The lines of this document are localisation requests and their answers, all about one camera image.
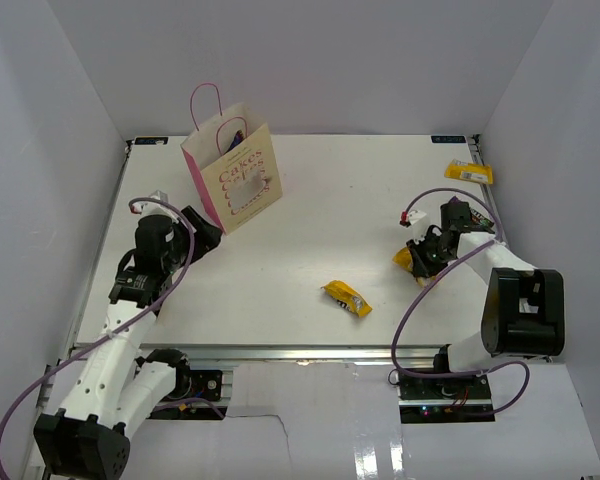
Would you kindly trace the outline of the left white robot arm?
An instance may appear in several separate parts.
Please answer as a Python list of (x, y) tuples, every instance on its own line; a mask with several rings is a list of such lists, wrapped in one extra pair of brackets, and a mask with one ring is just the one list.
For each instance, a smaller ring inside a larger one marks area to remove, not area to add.
[(118, 479), (131, 440), (165, 398), (191, 387), (185, 355), (174, 349), (139, 356), (162, 304), (186, 269), (221, 241), (221, 230), (192, 207), (178, 210), (156, 197), (130, 209), (139, 215), (134, 246), (121, 258), (108, 295), (98, 339), (83, 353), (86, 363), (53, 414), (42, 414), (34, 438), (45, 467), (72, 479)]

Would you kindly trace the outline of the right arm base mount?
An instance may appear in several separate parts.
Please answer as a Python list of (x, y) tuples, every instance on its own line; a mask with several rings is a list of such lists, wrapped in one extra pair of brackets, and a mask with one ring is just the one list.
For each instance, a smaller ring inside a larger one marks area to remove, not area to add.
[(493, 401), (485, 376), (414, 378), (393, 369), (387, 380), (397, 389), (403, 423), (493, 421)]

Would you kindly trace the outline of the yellow snack packet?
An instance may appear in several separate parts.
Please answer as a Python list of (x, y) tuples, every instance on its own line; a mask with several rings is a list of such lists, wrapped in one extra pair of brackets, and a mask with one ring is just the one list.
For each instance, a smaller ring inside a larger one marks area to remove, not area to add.
[(406, 270), (408, 273), (410, 273), (416, 283), (419, 285), (419, 278), (421, 276), (417, 276), (415, 274), (415, 270), (414, 270), (414, 263), (413, 263), (413, 259), (411, 256), (411, 253), (409, 251), (408, 247), (403, 247), (401, 250), (399, 250), (393, 257), (392, 261), (398, 265), (399, 267), (401, 267), (402, 269)]

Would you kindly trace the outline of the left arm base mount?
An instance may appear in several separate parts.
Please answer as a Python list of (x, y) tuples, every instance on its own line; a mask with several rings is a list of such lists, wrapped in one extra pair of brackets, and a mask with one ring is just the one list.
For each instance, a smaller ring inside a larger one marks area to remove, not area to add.
[(180, 418), (210, 411), (219, 416), (222, 399), (223, 372), (221, 370), (192, 370), (185, 368), (176, 374), (175, 387), (154, 408), (153, 414), (170, 414)]

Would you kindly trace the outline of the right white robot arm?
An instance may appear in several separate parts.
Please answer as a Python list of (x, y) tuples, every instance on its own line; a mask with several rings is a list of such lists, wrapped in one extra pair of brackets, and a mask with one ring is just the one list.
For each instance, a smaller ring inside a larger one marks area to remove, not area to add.
[(466, 372), (486, 372), (504, 358), (563, 352), (564, 279), (556, 270), (539, 269), (514, 255), (497, 238), (495, 224), (482, 221), (467, 202), (452, 199), (440, 212), (440, 225), (418, 210), (401, 214), (400, 224), (413, 234), (403, 249), (407, 270), (428, 286), (462, 262), (487, 287), (477, 332), (442, 347), (434, 357), (432, 388), (452, 399), (466, 389)]

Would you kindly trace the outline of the purple Krokant snack bag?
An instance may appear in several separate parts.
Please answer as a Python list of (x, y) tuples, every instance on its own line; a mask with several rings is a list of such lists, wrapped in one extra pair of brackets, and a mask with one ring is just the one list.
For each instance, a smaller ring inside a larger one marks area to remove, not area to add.
[(245, 134), (242, 130), (238, 130), (234, 137), (233, 140), (228, 148), (228, 151), (233, 150), (234, 148), (236, 148), (239, 144), (241, 144), (245, 139)]

